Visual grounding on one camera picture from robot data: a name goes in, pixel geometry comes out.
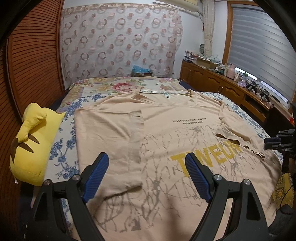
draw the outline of pikachu plush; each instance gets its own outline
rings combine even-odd
[[[20,181],[41,186],[52,143],[65,112],[57,114],[31,103],[11,144],[10,170]]]

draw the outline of pink container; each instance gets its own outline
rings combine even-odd
[[[235,65],[231,65],[230,68],[228,69],[228,72],[227,72],[227,77],[228,78],[231,78],[231,79],[234,79],[235,77]]]

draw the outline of wooden wardrobe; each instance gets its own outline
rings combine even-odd
[[[49,107],[65,89],[59,33],[63,0],[43,0],[0,50],[0,240],[18,240],[20,184],[9,170],[10,144],[25,108]]]

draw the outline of cardboard box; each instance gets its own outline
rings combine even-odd
[[[201,58],[196,58],[196,64],[198,66],[203,66],[207,69],[215,69],[216,67],[218,67],[217,64],[212,63],[211,61],[207,61]]]
[[[152,76],[152,73],[131,73],[131,77],[144,77],[144,76]]]

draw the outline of blue gripper pad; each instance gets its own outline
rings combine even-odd
[[[100,161],[97,163],[92,173],[90,174],[88,180],[85,183],[85,191],[82,196],[85,203],[89,201],[89,199],[94,198],[101,181],[107,171],[109,166],[109,157],[107,154],[104,154]]]
[[[207,203],[211,201],[209,183],[189,154],[185,157],[185,166],[200,197],[206,200]]]

